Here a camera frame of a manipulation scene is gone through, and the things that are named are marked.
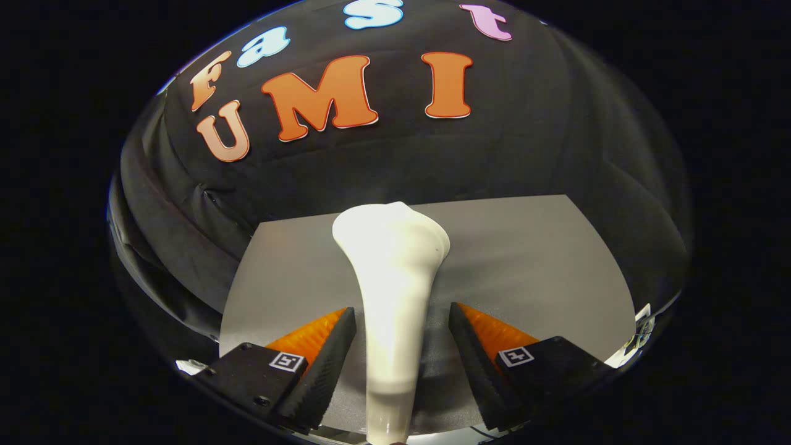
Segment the white vase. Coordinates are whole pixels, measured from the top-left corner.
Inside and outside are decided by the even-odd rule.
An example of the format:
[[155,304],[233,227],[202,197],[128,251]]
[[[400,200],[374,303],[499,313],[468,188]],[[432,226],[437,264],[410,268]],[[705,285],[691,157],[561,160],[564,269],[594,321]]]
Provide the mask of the white vase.
[[362,294],[366,439],[372,445],[406,442],[431,285],[450,239],[402,202],[352,207],[335,219],[332,236]]

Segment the black background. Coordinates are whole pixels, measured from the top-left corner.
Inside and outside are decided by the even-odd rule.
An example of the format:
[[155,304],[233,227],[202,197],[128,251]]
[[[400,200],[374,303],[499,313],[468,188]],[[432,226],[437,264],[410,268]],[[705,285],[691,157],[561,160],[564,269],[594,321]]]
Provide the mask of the black background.
[[[665,117],[690,170],[693,275],[673,323],[612,387],[530,443],[765,443],[783,435],[791,167],[781,2],[526,2]],[[108,264],[104,205],[145,103],[194,55],[284,2],[80,2],[6,14],[3,239],[12,436],[273,443],[172,373]]]

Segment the orange letter m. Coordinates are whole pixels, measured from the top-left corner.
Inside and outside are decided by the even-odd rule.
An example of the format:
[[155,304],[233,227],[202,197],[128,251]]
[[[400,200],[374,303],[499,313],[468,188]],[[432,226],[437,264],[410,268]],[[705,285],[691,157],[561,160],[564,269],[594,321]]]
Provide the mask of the orange letter m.
[[333,101],[332,124],[337,128],[370,125],[379,120],[365,95],[363,71],[370,63],[364,55],[335,59],[324,70],[318,89],[311,88],[294,73],[281,74],[263,84],[261,91],[272,96],[280,119],[278,139],[287,143],[308,135],[308,127],[297,120],[298,112],[313,128],[324,131]]

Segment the black cloth backdrop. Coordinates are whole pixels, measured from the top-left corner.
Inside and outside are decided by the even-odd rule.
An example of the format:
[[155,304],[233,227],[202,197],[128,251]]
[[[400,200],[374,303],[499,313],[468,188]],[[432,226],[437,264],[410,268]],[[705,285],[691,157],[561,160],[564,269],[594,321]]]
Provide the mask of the black cloth backdrop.
[[[458,2],[408,2],[394,25],[352,30],[345,2],[308,1],[197,58],[142,114],[121,157],[131,213],[167,270],[221,313],[263,221],[362,203],[566,194],[613,252],[635,307],[664,307],[684,284],[692,243],[686,170],[664,123],[630,81],[563,32],[513,6],[482,4],[507,17],[511,41],[484,36]],[[289,45],[236,67],[240,48],[276,26],[286,26]],[[190,81],[228,50],[214,94],[192,112]],[[425,115],[432,79],[421,55],[431,51],[472,58],[470,116]],[[326,65],[346,55],[370,57],[365,90],[379,121],[278,141],[261,85],[294,72],[315,88]],[[232,100],[241,102],[251,148],[226,163],[195,127]],[[233,141],[224,120],[215,127]]]

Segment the orange letter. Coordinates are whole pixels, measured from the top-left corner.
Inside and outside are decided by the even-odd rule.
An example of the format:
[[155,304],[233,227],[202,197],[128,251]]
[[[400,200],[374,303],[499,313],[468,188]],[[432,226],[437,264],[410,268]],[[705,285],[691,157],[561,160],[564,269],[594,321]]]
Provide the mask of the orange letter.
[[219,57],[212,60],[211,63],[206,65],[205,68],[200,70],[200,72],[190,80],[190,85],[192,85],[192,96],[195,99],[195,101],[192,102],[192,111],[198,111],[198,108],[214,94],[217,87],[209,86],[209,81],[216,82],[217,79],[220,78],[220,73],[222,72],[222,65],[220,65],[220,62],[228,60],[230,56],[231,51],[220,54]]
[[335,59],[327,65],[313,89],[294,73],[281,74],[261,86],[261,91],[272,96],[274,109],[280,119],[278,139],[287,143],[308,135],[308,127],[297,120],[300,113],[318,131],[327,127],[330,106],[335,102],[337,128],[360,127],[379,120],[377,112],[368,106],[363,71],[371,63],[364,55],[350,55]]
[[231,127],[233,137],[236,138],[236,145],[225,146],[220,140],[220,135],[217,134],[217,129],[214,128],[214,116],[209,116],[201,120],[198,124],[198,133],[203,136],[206,145],[209,146],[211,153],[220,161],[234,162],[238,161],[247,154],[250,150],[250,138],[244,130],[241,119],[239,119],[239,101],[230,101],[222,105],[220,112],[221,117],[225,117],[228,126]]
[[470,106],[464,103],[464,70],[472,66],[472,59],[452,52],[429,52],[421,59],[431,66],[433,77],[426,115],[438,119],[470,116]]

